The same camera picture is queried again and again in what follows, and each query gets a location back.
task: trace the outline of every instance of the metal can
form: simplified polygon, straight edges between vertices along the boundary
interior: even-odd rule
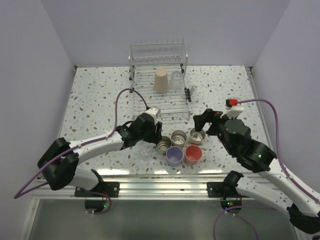
[[[195,128],[192,128],[190,131],[190,142],[195,145],[202,144],[203,139],[205,139],[206,133],[204,130],[196,131]]]
[[[171,141],[173,146],[182,148],[187,140],[187,135],[184,131],[176,130],[171,135]]]
[[[172,142],[169,137],[163,136],[159,143],[156,145],[156,149],[162,155],[166,155],[167,150],[172,146]]]

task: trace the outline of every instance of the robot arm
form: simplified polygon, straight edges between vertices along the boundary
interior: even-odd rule
[[[101,176],[95,170],[85,170],[77,166],[101,154],[133,147],[138,141],[157,144],[162,138],[162,123],[157,122],[159,114],[159,108],[149,108],[131,122],[130,126],[125,123],[117,126],[115,131],[100,136],[71,142],[67,142],[63,137],[58,138],[37,165],[41,168],[54,157],[70,150],[43,170],[42,174],[50,188],[59,190],[69,185],[100,193],[103,190]]]
[[[226,114],[206,109],[203,114],[193,117],[195,130],[201,131],[205,123],[211,123],[206,133],[209,136],[217,136],[228,154],[236,158],[241,166],[268,179],[282,191],[284,196],[281,199],[287,198],[288,201],[280,202],[278,192],[266,189],[256,182],[249,183],[243,177],[240,177],[234,186],[239,194],[255,198],[281,212],[287,212],[290,216],[290,222],[306,233],[319,232],[319,202],[305,194],[285,175],[275,152],[265,144],[251,138],[251,129],[236,118],[242,111],[240,106],[232,106]],[[319,193],[308,187],[291,171],[289,173],[290,178],[293,178],[305,190],[317,198],[320,197]]]

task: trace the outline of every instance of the cup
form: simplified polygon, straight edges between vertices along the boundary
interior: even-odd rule
[[[172,145],[182,148],[187,140],[187,135],[184,131],[176,130],[171,135]]]
[[[154,91],[157,94],[165,94],[168,91],[168,71],[165,68],[157,68],[154,75]]]
[[[153,148],[148,145],[148,146],[142,146],[140,149],[139,149],[139,154],[140,154],[140,157],[143,158],[143,159],[148,159],[152,156],[152,153],[153,153]]]
[[[203,139],[205,139],[206,133],[204,130],[196,131],[195,128],[192,128],[190,131],[190,142],[195,145],[202,144]]]
[[[170,88],[174,91],[178,91],[178,90],[183,90],[183,79],[184,79],[184,75],[182,74],[181,71],[174,71],[173,73],[171,73],[171,78],[170,78]]]
[[[178,146],[172,146],[166,151],[166,161],[168,165],[175,167],[180,165],[182,159],[184,159],[184,151]]]
[[[156,149],[162,155],[166,155],[167,150],[171,147],[172,142],[169,137],[163,136],[159,143],[156,145]]]
[[[185,149],[184,161],[188,165],[195,165],[202,158],[202,150],[197,145],[190,145]]]

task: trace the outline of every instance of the purple cable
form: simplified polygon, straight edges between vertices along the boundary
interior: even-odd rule
[[[114,127],[113,127],[112,132],[111,132],[107,137],[106,137],[106,136],[103,136],[103,137],[100,137],[100,138],[97,138],[97,139],[93,139],[93,140],[88,140],[88,141],[82,142],[82,143],[80,144],[81,146],[85,146],[85,145],[87,145],[87,144],[91,144],[91,143],[99,142],[99,141],[102,141],[102,140],[106,140],[106,139],[108,139],[109,137],[111,137],[111,136],[115,133],[116,128],[117,128],[117,124],[118,124],[118,101],[119,101],[120,95],[121,95],[123,92],[125,92],[125,91],[133,91],[133,92],[135,92],[136,94],[138,94],[139,97],[140,97],[140,98],[142,99],[142,101],[144,102],[145,107],[148,108],[148,105],[147,105],[144,97],[143,97],[139,92],[137,92],[136,90],[131,89],[131,88],[125,88],[125,89],[121,90],[121,91],[118,93],[118,95],[116,96],[116,99],[115,99],[115,121],[114,121]],[[36,177],[37,177],[39,174],[41,174],[50,164],[52,164],[54,161],[60,159],[61,157],[67,155],[68,153],[70,153],[71,151],[73,151],[73,150],[75,150],[75,149],[77,149],[77,148],[79,148],[78,145],[76,145],[76,146],[74,146],[74,147],[71,147],[71,148],[69,148],[68,150],[60,153],[60,154],[57,155],[57,156],[55,156],[55,157],[52,158],[50,161],[48,161],[45,165],[43,165],[43,166],[36,172],[36,174],[34,174],[34,175],[19,189],[19,191],[14,195],[13,198],[14,198],[14,199],[20,198],[21,196],[23,196],[23,195],[25,195],[25,194],[27,194],[27,193],[35,190],[35,189],[38,189],[38,188],[40,188],[40,187],[42,187],[42,186],[44,186],[44,185],[47,185],[48,183],[45,182],[45,183],[39,184],[39,185],[37,185],[37,186],[34,186],[34,187],[32,187],[32,188],[30,188],[30,189],[28,189],[28,190],[25,190],[25,189],[29,186],[29,184],[30,184],[33,180],[35,180]],[[102,195],[103,197],[108,198],[109,201],[110,201],[110,206],[111,206],[111,199],[110,199],[110,197],[108,197],[106,194],[98,193],[98,192],[91,192],[91,193],[96,194],[96,195],[100,195],[100,196]]]
[[[227,211],[229,210],[232,210],[232,209],[263,209],[263,210],[274,210],[273,208],[271,207],[265,207],[265,206],[232,206],[232,207],[229,207],[227,209],[224,209],[217,217],[216,219],[214,220],[214,223],[213,223],[213,239],[214,240],[217,240],[217,237],[216,237],[216,227],[217,227],[217,222],[219,220],[219,218]],[[259,240],[259,236],[258,236],[258,232],[256,230],[256,228],[248,221],[246,220],[244,217],[242,216],[237,216],[239,219],[245,221],[247,224],[249,224],[249,226],[253,229],[254,231],[254,234],[255,234],[255,237],[257,240]]]
[[[293,182],[293,184],[300,189],[304,194],[306,194],[308,197],[310,197],[312,200],[316,201],[317,203],[319,202],[319,199],[315,196],[313,196],[311,193],[309,193],[306,189],[304,189],[296,180],[293,178],[290,178],[290,173],[288,172],[287,168],[284,165],[284,161],[281,156],[281,151],[280,151],[280,140],[279,140],[279,119],[278,119],[278,114],[276,111],[275,106],[268,100],[265,99],[249,99],[249,100],[243,100],[243,101],[238,101],[238,104],[245,104],[245,103],[250,103],[250,102],[264,102],[269,104],[269,106],[272,108],[273,113],[274,113],[274,118],[275,118],[275,142],[276,142],[276,151],[278,155],[278,161],[280,164],[281,169],[285,173],[285,175]]]
[[[249,222],[247,219],[245,219],[243,216],[238,216],[238,215],[234,215],[236,218],[241,219],[242,221],[244,221],[246,224],[248,224],[252,230],[254,231],[254,235],[256,240],[259,240],[259,234],[258,231],[256,230],[255,226],[253,226],[253,224],[251,222]]]

